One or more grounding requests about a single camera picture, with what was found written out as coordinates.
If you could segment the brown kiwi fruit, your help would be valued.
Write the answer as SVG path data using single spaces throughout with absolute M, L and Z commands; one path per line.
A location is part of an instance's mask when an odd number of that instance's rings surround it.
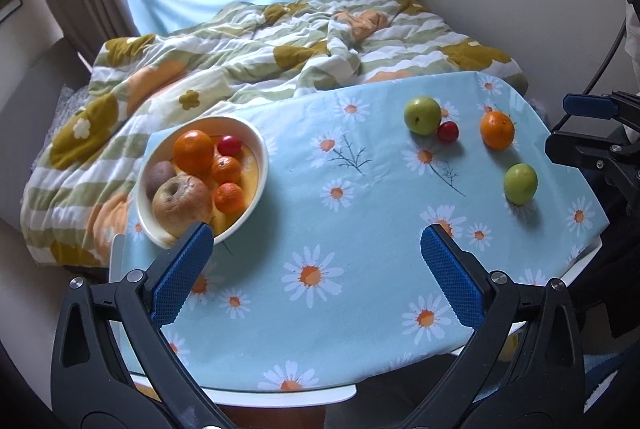
M 149 201 L 153 200 L 156 192 L 160 189 L 160 186 L 175 175 L 176 169 L 170 161 L 163 160 L 154 163 L 144 178 L 144 191 Z

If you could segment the green apple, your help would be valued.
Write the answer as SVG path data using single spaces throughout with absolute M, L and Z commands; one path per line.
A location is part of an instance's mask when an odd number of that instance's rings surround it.
M 442 120 L 442 110 L 434 98 L 420 95 L 412 98 L 404 110 L 405 125 L 413 134 L 429 136 Z
M 537 192 L 538 176 L 532 166 L 517 163 L 506 170 L 503 178 L 503 192 L 511 204 L 521 206 L 533 199 Z

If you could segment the floral green white quilt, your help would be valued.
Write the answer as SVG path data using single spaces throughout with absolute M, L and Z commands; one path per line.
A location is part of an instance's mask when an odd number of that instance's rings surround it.
M 232 3 L 169 36 L 108 40 L 32 165 L 26 247 L 41 265 L 107 267 L 155 132 L 306 93 L 455 71 L 528 89 L 511 56 L 416 0 Z

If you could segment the orange in bowl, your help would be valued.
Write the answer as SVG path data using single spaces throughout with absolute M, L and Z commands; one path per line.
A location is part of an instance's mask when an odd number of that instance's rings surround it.
M 183 172 L 206 173 L 213 163 L 215 143 L 205 132 L 192 129 L 181 134 L 172 144 L 172 159 Z

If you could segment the daisy print blue tablecloth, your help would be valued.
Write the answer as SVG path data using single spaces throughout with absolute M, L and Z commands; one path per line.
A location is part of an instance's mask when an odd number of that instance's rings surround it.
M 440 123 L 457 123 L 457 142 L 409 131 L 404 110 L 420 95 L 439 103 Z M 515 128 L 502 152 L 480 136 L 494 110 Z M 460 347 L 469 329 L 420 255 L 431 224 L 486 269 L 533 285 L 563 275 L 608 224 L 584 177 L 544 155 L 536 112 L 488 74 L 365 83 L 232 112 L 267 142 L 264 195 L 164 330 L 202 386 L 352 385 Z M 538 176 L 521 206 L 503 192 L 517 163 Z

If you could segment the white oval bowl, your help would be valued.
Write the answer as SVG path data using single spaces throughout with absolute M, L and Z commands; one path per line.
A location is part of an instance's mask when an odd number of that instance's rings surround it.
M 201 130 L 213 139 L 215 143 L 214 159 L 220 156 L 217 152 L 216 145 L 222 136 L 234 135 L 243 143 L 242 154 L 238 157 L 233 157 L 239 160 L 242 166 L 240 181 L 235 184 L 238 184 L 243 189 L 245 197 L 245 209 L 243 211 L 233 214 L 223 214 L 216 209 L 214 205 L 214 194 L 219 184 L 210 176 L 212 166 L 210 166 L 210 169 L 206 173 L 193 175 L 203 181 L 210 190 L 210 196 L 212 196 L 213 201 L 213 216 L 208 224 L 214 230 L 217 244 L 228 239 L 239 230 L 241 225 L 246 223 L 255 210 L 260 198 L 262 198 L 262 193 L 264 193 L 266 185 L 269 169 L 267 143 L 262 137 L 262 134 L 248 121 L 230 116 L 208 117 L 196 119 L 184 126 L 177 126 L 177 128 L 164 131 L 160 134 L 160 141 L 156 146 L 151 148 L 148 158 L 146 158 L 143 163 L 137 190 L 137 214 L 141 228 L 154 244 L 163 248 L 170 247 L 177 238 L 168 234 L 163 227 L 156 222 L 152 211 L 152 201 L 149 201 L 145 195 L 144 178 L 154 163 L 163 160 L 168 160 L 174 165 L 176 175 L 187 174 L 175 165 L 172 159 L 172 144 L 174 144 L 181 134 L 192 129 Z

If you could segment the grey patterned rug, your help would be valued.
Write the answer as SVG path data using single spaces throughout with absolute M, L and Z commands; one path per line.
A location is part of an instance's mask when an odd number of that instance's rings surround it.
M 587 355 L 584 413 L 602 423 L 639 420 L 639 342 L 620 353 Z

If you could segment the wrinkled red-yellow apple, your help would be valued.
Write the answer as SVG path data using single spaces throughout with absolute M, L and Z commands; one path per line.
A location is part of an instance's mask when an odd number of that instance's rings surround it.
M 178 174 L 157 189 L 152 211 L 156 222 L 178 238 L 193 223 L 208 223 L 212 219 L 212 196 L 207 185 L 196 176 Z

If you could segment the small red tomato in bowl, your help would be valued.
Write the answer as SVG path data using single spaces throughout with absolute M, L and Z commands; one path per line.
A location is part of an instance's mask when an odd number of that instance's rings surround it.
M 222 157 L 238 157 L 242 154 L 243 143 L 234 135 L 222 136 L 216 145 L 219 155 Z

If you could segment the large orange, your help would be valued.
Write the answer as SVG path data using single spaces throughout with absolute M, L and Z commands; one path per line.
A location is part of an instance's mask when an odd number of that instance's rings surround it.
M 480 119 L 480 136 L 488 148 L 502 152 L 509 148 L 514 141 L 514 123 L 502 111 L 486 112 Z

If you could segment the small mandarin orange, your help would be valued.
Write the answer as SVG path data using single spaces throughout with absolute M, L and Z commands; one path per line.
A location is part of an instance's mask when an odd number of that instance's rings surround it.
M 210 176 L 219 185 L 224 183 L 238 183 L 242 174 L 239 160 L 230 156 L 219 156 L 214 159 Z

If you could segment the red cherry tomato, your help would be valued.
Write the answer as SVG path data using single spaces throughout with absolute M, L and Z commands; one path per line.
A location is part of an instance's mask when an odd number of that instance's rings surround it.
M 453 121 L 445 121 L 439 125 L 436 131 L 439 142 L 451 144 L 458 141 L 459 128 Z

